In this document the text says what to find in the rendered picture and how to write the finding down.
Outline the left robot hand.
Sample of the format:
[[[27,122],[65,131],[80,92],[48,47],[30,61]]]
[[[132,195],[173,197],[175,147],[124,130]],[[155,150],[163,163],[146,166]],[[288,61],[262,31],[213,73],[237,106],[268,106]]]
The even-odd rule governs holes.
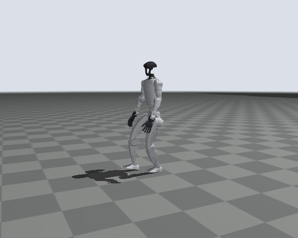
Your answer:
[[[146,132],[147,128],[148,128],[148,130],[147,130],[146,133],[148,133],[148,131],[149,131],[149,133],[150,133],[150,131],[151,131],[151,128],[152,128],[152,122],[153,122],[154,120],[150,119],[150,117],[151,117],[151,115],[149,116],[148,121],[145,122],[145,123],[142,125],[142,127],[145,125],[144,129],[146,128],[145,131],[144,131],[144,129],[142,130],[142,131],[144,131],[144,133]]]

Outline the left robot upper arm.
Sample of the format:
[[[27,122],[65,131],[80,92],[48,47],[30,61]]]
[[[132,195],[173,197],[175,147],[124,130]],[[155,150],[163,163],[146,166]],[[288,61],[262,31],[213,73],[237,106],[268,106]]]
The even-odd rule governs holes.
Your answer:
[[[155,94],[157,98],[160,98],[160,100],[162,100],[162,81],[154,80],[154,87],[155,87]],[[155,103],[155,100],[156,98],[154,99],[154,103]]]

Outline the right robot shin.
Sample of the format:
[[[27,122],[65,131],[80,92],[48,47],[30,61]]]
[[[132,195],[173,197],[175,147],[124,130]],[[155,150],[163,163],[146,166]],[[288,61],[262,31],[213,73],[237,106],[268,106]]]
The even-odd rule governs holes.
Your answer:
[[[129,142],[129,150],[130,150],[132,164],[136,166],[137,165],[138,146],[137,145],[134,146]]]

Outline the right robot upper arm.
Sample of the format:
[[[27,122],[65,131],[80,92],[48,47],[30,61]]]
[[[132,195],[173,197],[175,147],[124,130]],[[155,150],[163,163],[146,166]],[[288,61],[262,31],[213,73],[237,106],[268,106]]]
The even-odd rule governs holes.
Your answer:
[[[142,88],[141,88],[141,95],[139,96],[138,100],[141,102],[145,101],[145,93],[144,93],[144,80],[141,82]]]

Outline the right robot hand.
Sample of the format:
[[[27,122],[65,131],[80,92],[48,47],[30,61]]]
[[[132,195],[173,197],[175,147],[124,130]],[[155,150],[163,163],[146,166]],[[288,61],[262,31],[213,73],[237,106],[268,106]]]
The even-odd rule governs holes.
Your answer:
[[[132,123],[133,123],[135,117],[137,117],[137,116],[135,116],[135,114],[136,114],[136,111],[133,112],[132,116],[131,116],[131,117],[129,118],[129,120],[128,120],[128,126],[129,126],[129,127],[133,127],[133,126],[132,126]]]

